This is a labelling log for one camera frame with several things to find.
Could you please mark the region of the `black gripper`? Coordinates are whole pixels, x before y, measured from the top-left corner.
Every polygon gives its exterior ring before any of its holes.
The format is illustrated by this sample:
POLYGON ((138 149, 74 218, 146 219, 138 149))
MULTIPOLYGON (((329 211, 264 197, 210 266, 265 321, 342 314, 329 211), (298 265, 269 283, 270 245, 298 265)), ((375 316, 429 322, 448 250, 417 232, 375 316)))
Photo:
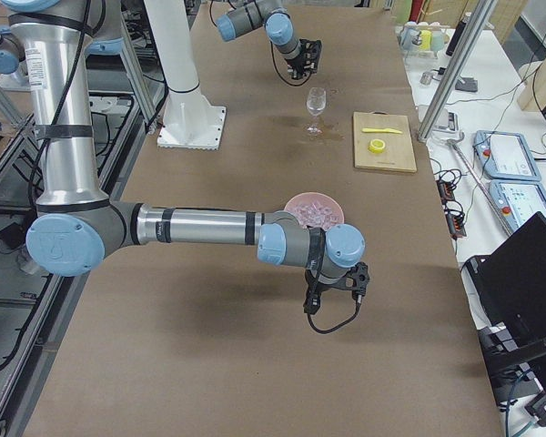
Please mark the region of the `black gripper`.
POLYGON ((285 61, 288 65, 290 78, 292 80, 300 80, 304 77, 306 72, 306 60, 307 56, 305 55, 305 52, 303 50, 301 50, 295 57, 291 59, 285 58, 285 61))
POLYGON ((303 303, 304 312, 307 315, 315 315, 321 306, 321 291, 337 290, 345 274, 346 270, 342 268, 323 268, 320 274, 315 269, 306 269, 307 290, 303 303))

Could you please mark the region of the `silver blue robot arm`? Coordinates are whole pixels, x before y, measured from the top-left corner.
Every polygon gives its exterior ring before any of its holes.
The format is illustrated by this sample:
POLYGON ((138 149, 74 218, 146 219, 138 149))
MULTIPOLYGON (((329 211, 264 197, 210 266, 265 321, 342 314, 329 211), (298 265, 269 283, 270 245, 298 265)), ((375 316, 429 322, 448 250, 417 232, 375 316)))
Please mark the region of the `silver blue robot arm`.
POLYGON ((263 28, 270 44, 286 61, 291 78, 299 80, 306 74, 302 43, 281 1, 247 1, 220 16, 215 24, 225 42, 263 28))
POLYGON ((34 172, 41 174, 44 190, 34 200, 37 217, 25 237, 39 266, 74 277, 129 246, 244 244, 255 247, 263 262, 305 270, 304 311, 310 316, 327 290, 345 290, 356 303, 363 301, 369 282, 362 261, 365 240, 348 224, 304 229, 283 211, 153 208, 112 201, 97 178, 85 55, 92 43, 118 39, 119 4, 10 1, 7 8, 15 42, 25 50, 40 146, 34 172))

